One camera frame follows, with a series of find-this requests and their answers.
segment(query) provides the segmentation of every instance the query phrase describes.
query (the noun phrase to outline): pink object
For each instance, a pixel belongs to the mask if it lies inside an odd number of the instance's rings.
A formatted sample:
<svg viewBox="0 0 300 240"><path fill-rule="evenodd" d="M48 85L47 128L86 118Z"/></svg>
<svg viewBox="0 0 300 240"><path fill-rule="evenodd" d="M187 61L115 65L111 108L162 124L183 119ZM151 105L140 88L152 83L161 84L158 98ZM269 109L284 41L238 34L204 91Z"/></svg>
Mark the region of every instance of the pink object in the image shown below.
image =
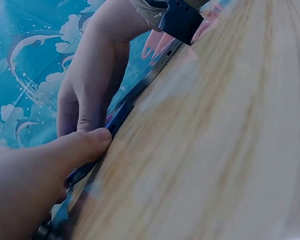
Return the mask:
<svg viewBox="0 0 300 240"><path fill-rule="evenodd" d="M204 16L204 20L199 26L196 33L194 34L191 43L198 40L206 32L208 27L210 27L213 22L216 22L222 7L216 3L212 3L211 5L212 10L204 9L200 13L202 16ZM165 32L157 32L152 30L148 39L145 42L141 58L146 59L151 55L151 53L153 53L150 63L150 65L153 66L157 62L155 58L162 52L164 52L174 40L174 37L170 36Z"/></svg>
<svg viewBox="0 0 300 240"><path fill-rule="evenodd" d="M156 46L156 49L154 50L153 56L151 58L152 62L150 63L151 65L154 65L156 61L154 59L160 55L162 52L164 52L170 44L175 40L173 36L170 36L167 33L164 33L162 38L160 39L159 44Z"/></svg>
<svg viewBox="0 0 300 240"><path fill-rule="evenodd" d="M150 35L148 36L148 39L145 42L142 54L141 54L141 58L142 59L146 59L147 57L150 56L150 54L152 52L154 52L161 40L161 38L163 37L165 33L162 32L157 32L152 30L150 32Z"/></svg>

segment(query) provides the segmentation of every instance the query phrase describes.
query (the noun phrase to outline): fingernail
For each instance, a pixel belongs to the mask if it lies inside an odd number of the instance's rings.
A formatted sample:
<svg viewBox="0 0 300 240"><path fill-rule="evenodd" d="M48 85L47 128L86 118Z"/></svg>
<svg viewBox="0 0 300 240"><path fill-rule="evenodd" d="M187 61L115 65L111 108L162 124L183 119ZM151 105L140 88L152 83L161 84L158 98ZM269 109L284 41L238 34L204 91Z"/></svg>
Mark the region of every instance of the fingernail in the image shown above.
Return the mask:
<svg viewBox="0 0 300 240"><path fill-rule="evenodd" d="M106 128L98 128L92 131L92 133L96 134L102 142L109 141L112 139L111 133Z"/></svg>

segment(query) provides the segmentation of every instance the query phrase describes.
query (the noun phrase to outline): teal background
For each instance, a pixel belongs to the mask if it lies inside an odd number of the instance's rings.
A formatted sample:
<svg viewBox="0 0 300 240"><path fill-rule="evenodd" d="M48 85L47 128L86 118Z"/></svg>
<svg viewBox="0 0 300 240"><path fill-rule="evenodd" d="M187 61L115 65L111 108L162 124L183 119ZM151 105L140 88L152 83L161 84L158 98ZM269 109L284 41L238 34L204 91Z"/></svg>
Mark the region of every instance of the teal background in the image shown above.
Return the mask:
<svg viewBox="0 0 300 240"><path fill-rule="evenodd" d="M0 147L41 145L57 137L57 94L82 36L103 0L0 0ZM141 59L149 32L131 42L111 110L152 68Z"/></svg>

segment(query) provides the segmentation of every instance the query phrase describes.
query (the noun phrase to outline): wooden surface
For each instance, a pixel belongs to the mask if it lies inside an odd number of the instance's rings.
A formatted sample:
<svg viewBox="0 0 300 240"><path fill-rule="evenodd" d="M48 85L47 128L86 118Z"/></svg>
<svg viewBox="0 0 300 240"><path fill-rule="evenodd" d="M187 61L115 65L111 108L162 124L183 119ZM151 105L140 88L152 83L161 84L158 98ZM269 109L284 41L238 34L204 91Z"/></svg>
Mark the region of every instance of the wooden surface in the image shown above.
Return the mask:
<svg viewBox="0 0 300 240"><path fill-rule="evenodd" d="M72 199L73 240L300 240L300 0L234 1Z"/></svg>

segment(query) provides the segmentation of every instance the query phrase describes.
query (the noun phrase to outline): skin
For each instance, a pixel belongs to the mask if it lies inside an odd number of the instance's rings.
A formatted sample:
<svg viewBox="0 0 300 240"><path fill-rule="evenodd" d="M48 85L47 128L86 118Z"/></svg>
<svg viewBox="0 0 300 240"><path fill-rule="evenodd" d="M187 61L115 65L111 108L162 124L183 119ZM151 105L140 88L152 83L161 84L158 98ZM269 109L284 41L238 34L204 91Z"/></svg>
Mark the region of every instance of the skin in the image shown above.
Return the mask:
<svg viewBox="0 0 300 240"><path fill-rule="evenodd" d="M59 90L59 137L104 125L107 108L126 71L130 41L149 30L129 0L107 0L98 9Z"/></svg>
<svg viewBox="0 0 300 240"><path fill-rule="evenodd" d="M78 167L107 150L106 128L74 132L48 144L0 148L0 240L26 240L66 197L64 182Z"/></svg>

